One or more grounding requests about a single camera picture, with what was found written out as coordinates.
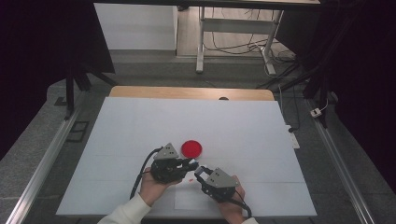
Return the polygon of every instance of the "wooden edge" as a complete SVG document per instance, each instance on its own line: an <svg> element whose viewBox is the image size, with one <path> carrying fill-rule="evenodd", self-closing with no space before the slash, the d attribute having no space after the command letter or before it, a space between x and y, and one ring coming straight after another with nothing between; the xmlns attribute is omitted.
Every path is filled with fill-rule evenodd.
<svg viewBox="0 0 396 224"><path fill-rule="evenodd" d="M162 98L162 99L202 99L218 100L226 97L229 100L274 101L274 95L268 90L214 89L214 88L181 88L181 87L143 87L116 86L110 97Z"/></svg>

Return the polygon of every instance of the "red disk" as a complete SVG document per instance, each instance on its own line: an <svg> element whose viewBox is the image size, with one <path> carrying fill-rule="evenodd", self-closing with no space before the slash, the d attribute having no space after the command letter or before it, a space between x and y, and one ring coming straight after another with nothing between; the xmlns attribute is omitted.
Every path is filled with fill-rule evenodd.
<svg viewBox="0 0 396 224"><path fill-rule="evenodd" d="M181 152L186 158L197 158L201 155L202 146L199 142L190 140L181 146Z"/></svg>

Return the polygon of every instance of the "hand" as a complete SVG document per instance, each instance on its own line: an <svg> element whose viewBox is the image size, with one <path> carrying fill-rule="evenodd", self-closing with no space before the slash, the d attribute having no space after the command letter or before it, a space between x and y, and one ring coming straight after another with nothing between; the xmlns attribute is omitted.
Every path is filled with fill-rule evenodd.
<svg viewBox="0 0 396 224"><path fill-rule="evenodd" d="M239 186L237 186L235 190L239 193L239 195L241 195L239 196L237 193L235 193L233 195L233 199L238 202L242 202L245 198L245 190L242 188L241 182L239 182L239 179L236 175L233 175L233 179L235 179L239 183ZM242 216L242 208L236 204L227 202L218 203L218 208L221 212L221 215L230 224L241 224L245 221L245 218Z"/></svg>
<svg viewBox="0 0 396 224"><path fill-rule="evenodd" d="M163 195L163 192L172 185L180 183L180 181L162 184L157 182L149 172L150 168L145 169L145 173L142 174L142 184L140 185L140 197L148 206L152 206Z"/></svg>

